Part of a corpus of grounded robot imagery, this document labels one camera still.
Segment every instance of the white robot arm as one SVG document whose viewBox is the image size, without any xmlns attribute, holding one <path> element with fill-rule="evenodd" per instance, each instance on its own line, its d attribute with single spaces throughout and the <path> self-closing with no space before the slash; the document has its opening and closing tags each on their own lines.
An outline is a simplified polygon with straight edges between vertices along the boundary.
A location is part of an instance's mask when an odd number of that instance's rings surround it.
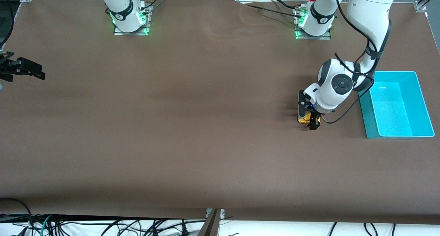
<svg viewBox="0 0 440 236">
<path fill-rule="evenodd" d="M 104 0 L 110 10 L 114 24 L 122 32 L 134 32 L 146 23 L 140 0 Z"/>
<path fill-rule="evenodd" d="M 310 35 L 324 34 L 331 27 L 340 0 L 316 0 L 306 4 L 308 18 L 301 26 Z M 298 101 L 298 121 L 319 126 L 319 118 L 333 111 L 351 93 L 372 85 L 372 76 L 384 50 L 391 21 L 388 12 L 394 0 L 349 0 L 347 22 L 368 39 L 361 63 L 330 59 L 322 64 L 318 83 L 302 90 Z"/>
</svg>

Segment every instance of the yellow object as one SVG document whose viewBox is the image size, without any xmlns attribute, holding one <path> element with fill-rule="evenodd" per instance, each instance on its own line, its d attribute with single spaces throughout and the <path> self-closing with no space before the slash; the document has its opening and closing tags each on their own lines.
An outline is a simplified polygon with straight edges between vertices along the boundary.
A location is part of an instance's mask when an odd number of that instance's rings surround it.
<svg viewBox="0 0 440 236">
<path fill-rule="evenodd" d="M 310 123 L 310 116 L 311 114 L 309 112 L 306 112 L 304 118 L 298 118 L 298 122 L 308 124 Z"/>
</svg>

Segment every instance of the brown table surface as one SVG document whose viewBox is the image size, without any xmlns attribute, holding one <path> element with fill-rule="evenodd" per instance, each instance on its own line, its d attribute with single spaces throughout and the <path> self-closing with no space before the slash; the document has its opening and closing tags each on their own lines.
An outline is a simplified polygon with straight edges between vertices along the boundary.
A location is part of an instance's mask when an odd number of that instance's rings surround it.
<svg viewBox="0 0 440 236">
<path fill-rule="evenodd" d="M 221 207 L 234 219 L 440 223 L 437 137 L 369 140 L 358 105 L 317 131 L 295 121 L 297 92 L 321 64 L 365 47 L 341 17 L 332 40 L 296 40 L 289 16 L 166 0 L 151 34 L 134 37 L 114 36 L 104 9 L 21 7 L 6 50 L 43 65 L 47 79 L 4 82 L 1 196 L 40 214 L 195 218 Z M 416 71 L 438 130 L 440 58 L 427 18 L 412 4 L 394 4 L 390 18 L 378 70 Z"/>
</svg>

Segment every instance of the blue bin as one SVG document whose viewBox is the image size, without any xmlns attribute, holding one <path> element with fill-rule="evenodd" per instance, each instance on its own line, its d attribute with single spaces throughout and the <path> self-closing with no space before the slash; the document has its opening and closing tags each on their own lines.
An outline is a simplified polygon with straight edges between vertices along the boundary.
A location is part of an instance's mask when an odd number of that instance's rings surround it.
<svg viewBox="0 0 440 236">
<path fill-rule="evenodd" d="M 415 72 L 377 71 L 373 87 L 360 98 L 360 104 L 368 139 L 435 135 Z"/>
</svg>

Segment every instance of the black strap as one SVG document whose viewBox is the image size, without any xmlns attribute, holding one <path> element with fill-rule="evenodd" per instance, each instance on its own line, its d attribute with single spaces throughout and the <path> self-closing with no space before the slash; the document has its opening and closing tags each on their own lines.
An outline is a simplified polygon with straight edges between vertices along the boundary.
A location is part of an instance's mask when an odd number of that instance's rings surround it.
<svg viewBox="0 0 440 236">
<path fill-rule="evenodd" d="M 369 56 L 371 56 L 371 60 L 374 60 L 374 59 L 382 57 L 383 52 L 384 52 L 383 50 L 381 50 L 381 51 L 374 51 L 374 50 L 372 50 L 370 48 L 369 44 L 366 45 L 366 47 L 365 47 L 365 53 L 368 54 Z"/>
<path fill-rule="evenodd" d="M 359 63 L 356 63 L 354 72 L 355 73 L 353 74 L 352 81 L 353 81 L 353 85 L 356 85 L 357 80 L 358 80 L 359 76 L 361 75 L 360 74 L 360 64 Z"/>
<path fill-rule="evenodd" d="M 311 15 L 316 18 L 316 21 L 318 21 L 319 24 L 324 24 L 327 23 L 331 18 L 333 18 L 334 12 L 332 15 L 322 15 L 319 14 L 316 10 L 315 10 L 315 3 L 313 3 L 310 6 L 310 12 Z"/>
<path fill-rule="evenodd" d="M 118 20 L 118 21 L 124 21 L 125 20 L 125 18 L 130 14 L 130 13 L 132 13 L 132 11 L 133 11 L 133 1 L 132 0 L 129 0 L 130 1 L 130 4 L 129 4 L 129 6 L 127 7 L 127 9 L 125 9 L 125 10 L 123 10 L 123 11 L 121 11 L 121 12 L 113 12 L 112 10 L 110 10 L 110 13 L 113 15 L 113 17 L 116 19 L 116 20 Z"/>
</svg>

